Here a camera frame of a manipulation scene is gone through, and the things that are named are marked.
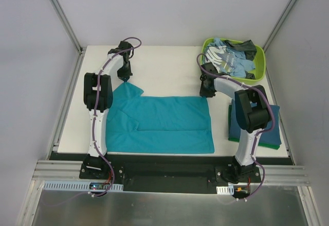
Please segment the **teal t-shirt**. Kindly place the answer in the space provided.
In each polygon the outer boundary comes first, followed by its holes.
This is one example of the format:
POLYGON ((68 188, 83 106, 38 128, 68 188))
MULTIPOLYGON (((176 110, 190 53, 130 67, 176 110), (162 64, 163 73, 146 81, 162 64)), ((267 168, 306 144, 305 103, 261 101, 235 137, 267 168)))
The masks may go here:
POLYGON ((207 99, 144 96, 141 88, 123 83, 113 92, 105 140, 110 152, 214 153, 207 99))

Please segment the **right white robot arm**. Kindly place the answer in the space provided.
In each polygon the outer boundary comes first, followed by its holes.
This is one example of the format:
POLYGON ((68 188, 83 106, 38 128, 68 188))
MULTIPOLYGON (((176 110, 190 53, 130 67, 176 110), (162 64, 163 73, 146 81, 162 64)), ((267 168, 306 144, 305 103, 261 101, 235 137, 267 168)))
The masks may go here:
POLYGON ((212 63, 205 63, 199 68, 202 72, 201 97, 214 97, 215 93, 220 92, 234 100, 236 121, 241 133, 231 175, 235 181, 243 182, 250 175, 249 168, 256 164, 255 151, 260 136, 275 126, 275 117, 266 92, 261 85, 245 85, 228 75, 217 73, 212 63))

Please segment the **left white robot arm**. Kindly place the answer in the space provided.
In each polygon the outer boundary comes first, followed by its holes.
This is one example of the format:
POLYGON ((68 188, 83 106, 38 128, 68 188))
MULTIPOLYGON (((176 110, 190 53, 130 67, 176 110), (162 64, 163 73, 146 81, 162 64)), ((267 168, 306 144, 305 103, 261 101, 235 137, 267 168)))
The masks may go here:
POLYGON ((113 103, 112 76, 127 82, 133 75, 130 58, 134 47, 127 40, 111 49, 103 65, 92 73, 85 73, 83 102, 90 117, 90 144, 88 154, 99 157, 107 153, 105 142, 106 118, 113 103))

